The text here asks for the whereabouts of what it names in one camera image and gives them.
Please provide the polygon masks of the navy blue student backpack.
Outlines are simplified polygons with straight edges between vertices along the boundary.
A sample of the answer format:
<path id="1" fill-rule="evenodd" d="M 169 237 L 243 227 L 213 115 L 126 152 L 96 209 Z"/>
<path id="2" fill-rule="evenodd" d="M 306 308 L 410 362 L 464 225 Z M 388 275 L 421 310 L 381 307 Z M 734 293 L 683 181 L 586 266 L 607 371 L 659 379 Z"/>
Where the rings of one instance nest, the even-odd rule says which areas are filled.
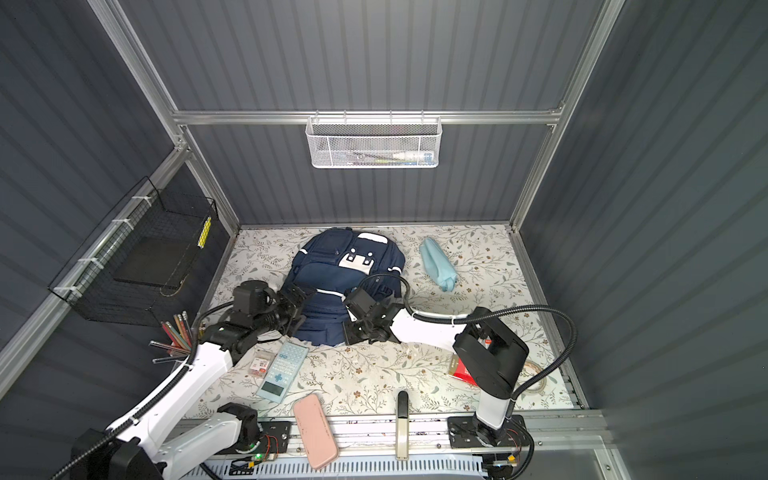
<path id="1" fill-rule="evenodd" d="M 375 300 L 401 296 L 406 258 L 388 237 L 351 228 L 327 229 L 310 239 L 294 257 L 287 284 L 315 294 L 304 304 L 301 326 L 292 334 L 314 346 L 345 341 L 343 322 L 350 318 L 343 304 L 358 285 Z"/>

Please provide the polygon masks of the light blue pencil pouch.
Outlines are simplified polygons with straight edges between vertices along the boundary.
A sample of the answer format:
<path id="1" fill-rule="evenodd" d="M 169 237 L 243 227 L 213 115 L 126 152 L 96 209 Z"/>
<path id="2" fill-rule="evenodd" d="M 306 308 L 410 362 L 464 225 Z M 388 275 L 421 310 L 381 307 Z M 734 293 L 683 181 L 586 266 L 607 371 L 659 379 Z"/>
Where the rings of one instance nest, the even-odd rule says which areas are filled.
<path id="1" fill-rule="evenodd" d="M 439 244 L 426 237 L 419 246 L 422 263 L 428 277 L 443 292 L 452 292 L 458 283 L 458 273 Z"/>

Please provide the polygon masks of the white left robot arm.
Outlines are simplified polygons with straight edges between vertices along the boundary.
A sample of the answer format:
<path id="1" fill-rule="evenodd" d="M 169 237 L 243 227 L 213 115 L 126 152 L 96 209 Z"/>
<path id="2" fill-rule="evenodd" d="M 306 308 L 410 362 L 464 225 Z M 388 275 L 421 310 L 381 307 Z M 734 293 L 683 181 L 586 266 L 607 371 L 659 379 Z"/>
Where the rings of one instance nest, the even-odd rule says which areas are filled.
<path id="1" fill-rule="evenodd" d="M 258 412 L 229 402 L 192 430 L 169 436 L 186 411 L 268 332 L 300 326 L 316 294 L 287 283 L 273 290 L 250 280 L 229 302 L 200 314 L 192 324 L 188 355 L 147 397 L 102 431 L 89 429 L 70 460 L 54 473 L 62 479 L 179 479 L 221 450 L 245 454 L 264 438 Z"/>

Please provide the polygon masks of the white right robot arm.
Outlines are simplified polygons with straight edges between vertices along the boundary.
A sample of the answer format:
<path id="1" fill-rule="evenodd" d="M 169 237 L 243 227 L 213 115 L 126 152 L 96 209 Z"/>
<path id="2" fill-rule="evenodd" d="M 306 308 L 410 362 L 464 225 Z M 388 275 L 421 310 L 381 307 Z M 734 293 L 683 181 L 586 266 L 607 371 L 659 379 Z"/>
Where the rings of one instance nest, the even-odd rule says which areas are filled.
<path id="1" fill-rule="evenodd" d="M 477 307 L 468 314 L 438 314 L 414 309 L 410 284 L 395 274 L 364 278 L 343 300 L 350 318 L 343 323 L 345 342 L 424 344 L 454 352 L 480 389 L 472 426 L 462 432 L 483 446 L 508 438 L 532 443 L 524 427 L 512 418 L 518 398 L 531 386 L 558 370 L 570 357 L 578 339 L 575 322 L 546 304 L 507 307 L 492 311 Z M 568 327 L 562 352 L 539 373 L 520 382 L 530 349 L 502 318 L 522 313 L 549 313 Z"/>

